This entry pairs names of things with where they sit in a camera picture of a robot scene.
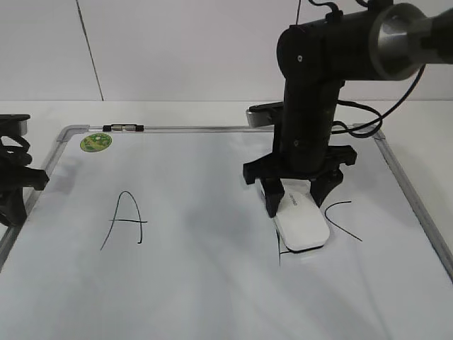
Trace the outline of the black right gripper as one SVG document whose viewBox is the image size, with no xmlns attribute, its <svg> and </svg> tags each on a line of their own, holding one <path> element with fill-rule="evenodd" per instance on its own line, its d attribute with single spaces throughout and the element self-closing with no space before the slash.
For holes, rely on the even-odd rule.
<svg viewBox="0 0 453 340">
<path fill-rule="evenodd" d="M 340 165 L 352 166 L 356 151 L 350 146 L 328 146 L 319 168 L 314 171 L 291 169 L 281 155 L 274 152 L 243 165 L 243 179 L 247 185 L 260 179 L 265 209 L 269 217 L 275 217 L 285 190 L 280 179 L 310 180 L 310 194 L 320 208 L 328 195 L 343 182 Z"/>
</svg>

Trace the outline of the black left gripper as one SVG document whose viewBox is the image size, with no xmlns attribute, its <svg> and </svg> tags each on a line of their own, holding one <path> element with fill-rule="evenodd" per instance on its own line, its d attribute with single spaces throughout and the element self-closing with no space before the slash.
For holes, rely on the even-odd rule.
<svg viewBox="0 0 453 340">
<path fill-rule="evenodd" d="M 28 167 L 33 158 L 28 153 L 30 144 L 21 136 L 8 136 L 16 145 L 1 142 L 1 224 L 23 226 L 27 212 L 23 189 L 42 191 L 49 177 L 45 170 Z"/>
</svg>

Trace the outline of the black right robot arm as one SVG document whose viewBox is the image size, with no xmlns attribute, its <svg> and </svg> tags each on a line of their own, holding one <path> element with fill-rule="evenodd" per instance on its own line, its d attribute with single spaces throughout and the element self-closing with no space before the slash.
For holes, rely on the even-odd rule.
<svg viewBox="0 0 453 340">
<path fill-rule="evenodd" d="M 284 197 L 283 180 L 309 181 L 321 205 L 342 183 L 341 166 L 356 162 L 351 146 L 329 143 L 346 82 L 419 79 L 429 64 L 452 63 L 452 12 L 429 17 L 413 4 L 368 1 L 345 14 L 330 4 L 323 19 L 285 30 L 276 54 L 283 100 L 246 112 L 252 128 L 273 126 L 273 148 L 243 166 L 246 183 L 260 182 L 270 217 Z"/>
</svg>

